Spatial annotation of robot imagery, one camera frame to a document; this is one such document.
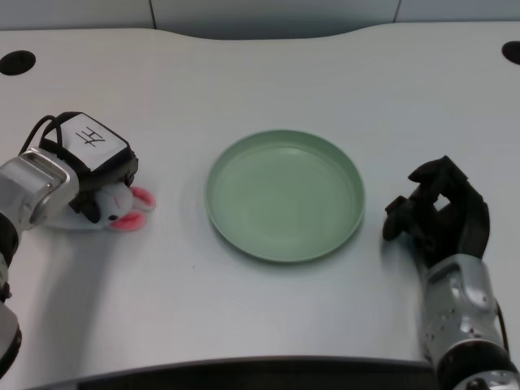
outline bunny ear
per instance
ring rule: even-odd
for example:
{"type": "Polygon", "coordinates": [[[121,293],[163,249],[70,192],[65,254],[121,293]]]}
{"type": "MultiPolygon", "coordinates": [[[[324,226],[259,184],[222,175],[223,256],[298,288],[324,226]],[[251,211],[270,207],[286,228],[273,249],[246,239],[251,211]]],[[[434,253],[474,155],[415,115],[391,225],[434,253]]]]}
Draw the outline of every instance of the bunny ear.
{"type": "Polygon", "coordinates": [[[112,222],[108,227],[119,232],[134,232],[145,226],[146,217],[138,210],[130,211],[124,217],[112,222]]]}
{"type": "Polygon", "coordinates": [[[155,208],[155,197],[142,187],[130,187],[133,206],[138,210],[151,211],[155,208]]]}

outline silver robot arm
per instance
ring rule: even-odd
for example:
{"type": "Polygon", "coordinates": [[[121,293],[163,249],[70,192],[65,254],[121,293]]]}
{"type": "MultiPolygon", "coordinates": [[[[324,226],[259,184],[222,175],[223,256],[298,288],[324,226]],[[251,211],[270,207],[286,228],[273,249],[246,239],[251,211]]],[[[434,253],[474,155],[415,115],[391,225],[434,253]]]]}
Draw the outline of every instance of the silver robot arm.
{"type": "Polygon", "coordinates": [[[21,345],[18,319],[3,302],[11,295],[8,268],[22,232],[56,215],[80,189],[62,160],[32,148],[0,167],[0,378],[21,345]]]}
{"type": "Polygon", "coordinates": [[[419,183],[386,211],[383,238],[413,239],[422,275],[422,346],[441,390],[520,390],[501,311],[482,257],[488,206],[448,158],[427,162],[409,179],[419,183]],[[450,203],[437,210],[439,195],[450,203]]]}
{"type": "Polygon", "coordinates": [[[499,306],[486,265],[455,254],[427,272],[424,286],[422,344],[441,386],[519,390],[507,339],[496,326],[499,306]]]}

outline white plush toy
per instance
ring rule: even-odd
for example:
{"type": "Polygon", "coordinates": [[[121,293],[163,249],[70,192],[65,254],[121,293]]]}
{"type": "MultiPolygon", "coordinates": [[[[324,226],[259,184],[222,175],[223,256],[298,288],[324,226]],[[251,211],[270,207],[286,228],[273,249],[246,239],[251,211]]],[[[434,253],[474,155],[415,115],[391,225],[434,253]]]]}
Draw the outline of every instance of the white plush toy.
{"type": "Polygon", "coordinates": [[[144,211],[155,208],[155,198],[144,188],[127,187],[124,183],[108,184],[95,195],[101,219],[90,222],[70,206],[45,223],[46,226],[67,230],[98,230],[108,228],[121,232],[139,230],[146,224],[144,211]]]}

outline white table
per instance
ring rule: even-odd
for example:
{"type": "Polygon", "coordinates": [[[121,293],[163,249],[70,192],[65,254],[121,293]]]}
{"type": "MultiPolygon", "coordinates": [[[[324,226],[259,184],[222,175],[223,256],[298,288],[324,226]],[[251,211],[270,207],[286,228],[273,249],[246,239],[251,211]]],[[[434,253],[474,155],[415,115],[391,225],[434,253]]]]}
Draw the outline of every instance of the white table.
{"type": "Polygon", "coordinates": [[[145,230],[24,235],[11,267],[24,342],[0,383],[17,389],[213,358],[420,359],[420,285],[384,207],[420,164],[450,156],[484,195],[486,261],[520,358],[520,67],[502,57],[520,23],[394,24],[294,41],[205,41],[149,30],[0,32],[0,155],[46,114],[84,111],[126,138],[158,209],[145,230]],[[366,217],[320,262],[276,266],[211,228],[211,163],[253,132],[332,141],[366,185],[366,217]]]}

